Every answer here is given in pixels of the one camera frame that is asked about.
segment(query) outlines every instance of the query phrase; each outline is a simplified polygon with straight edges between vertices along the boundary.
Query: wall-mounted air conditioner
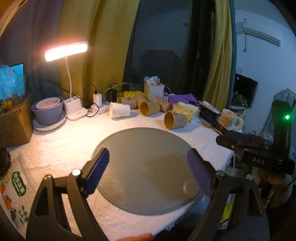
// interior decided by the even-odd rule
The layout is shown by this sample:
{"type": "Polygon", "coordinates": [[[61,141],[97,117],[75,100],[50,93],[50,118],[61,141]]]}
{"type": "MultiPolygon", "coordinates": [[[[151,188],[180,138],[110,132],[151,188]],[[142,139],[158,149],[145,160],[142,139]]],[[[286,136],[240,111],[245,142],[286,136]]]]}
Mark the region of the wall-mounted air conditioner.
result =
{"type": "Polygon", "coordinates": [[[264,39],[277,46],[281,45],[281,33],[276,29],[259,22],[236,22],[237,34],[248,34],[264,39]]]}

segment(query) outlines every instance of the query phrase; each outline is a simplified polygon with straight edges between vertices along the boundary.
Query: desk lamp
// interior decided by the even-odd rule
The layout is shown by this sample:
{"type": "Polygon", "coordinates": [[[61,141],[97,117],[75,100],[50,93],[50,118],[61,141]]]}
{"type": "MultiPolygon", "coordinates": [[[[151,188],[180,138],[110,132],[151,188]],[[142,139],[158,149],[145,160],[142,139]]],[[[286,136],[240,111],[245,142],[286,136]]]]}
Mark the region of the desk lamp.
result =
{"type": "Polygon", "coordinates": [[[81,100],[77,96],[72,97],[72,82],[70,71],[68,67],[68,56],[84,53],[88,49],[88,42],[77,42],[67,45],[61,45],[45,51],[44,57],[46,62],[64,58],[66,60],[66,67],[70,81],[70,97],[64,101],[67,118],[71,121],[76,121],[87,115],[87,109],[82,107],[81,100]]]}

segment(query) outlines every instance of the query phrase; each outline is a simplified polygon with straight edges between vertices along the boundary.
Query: mug handle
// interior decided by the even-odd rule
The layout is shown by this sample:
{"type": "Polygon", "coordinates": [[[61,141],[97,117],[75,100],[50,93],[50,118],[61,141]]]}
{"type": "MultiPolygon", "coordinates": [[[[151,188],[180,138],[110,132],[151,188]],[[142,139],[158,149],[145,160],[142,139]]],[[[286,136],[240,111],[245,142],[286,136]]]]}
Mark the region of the mug handle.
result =
{"type": "Polygon", "coordinates": [[[239,125],[233,127],[233,129],[235,131],[239,131],[242,128],[242,126],[244,125],[244,121],[242,120],[242,118],[239,117],[238,120],[239,120],[239,125]]]}

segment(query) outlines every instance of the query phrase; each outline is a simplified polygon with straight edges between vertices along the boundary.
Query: black tv screen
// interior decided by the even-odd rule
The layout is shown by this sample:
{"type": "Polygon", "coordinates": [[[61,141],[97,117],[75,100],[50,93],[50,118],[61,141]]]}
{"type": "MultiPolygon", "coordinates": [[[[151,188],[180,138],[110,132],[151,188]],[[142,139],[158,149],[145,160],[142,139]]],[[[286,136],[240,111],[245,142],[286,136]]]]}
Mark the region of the black tv screen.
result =
{"type": "Polygon", "coordinates": [[[242,95],[246,101],[248,108],[251,108],[257,91],[258,82],[251,78],[235,74],[235,82],[233,92],[242,95]]]}

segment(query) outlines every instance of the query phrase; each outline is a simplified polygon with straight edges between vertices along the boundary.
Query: human hand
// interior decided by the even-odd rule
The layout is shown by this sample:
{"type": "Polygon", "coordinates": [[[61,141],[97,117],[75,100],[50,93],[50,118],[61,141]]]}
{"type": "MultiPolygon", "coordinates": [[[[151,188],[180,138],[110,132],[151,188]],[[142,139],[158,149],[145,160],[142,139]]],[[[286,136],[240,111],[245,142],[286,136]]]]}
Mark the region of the human hand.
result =
{"type": "Polygon", "coordinates": [[[153,240],[152,234],[147,233],[147,234],[139,235],[137,237],[127,237],[127,238],[119,239],[117,241],[152,241],[152,240],[153,240]]]}

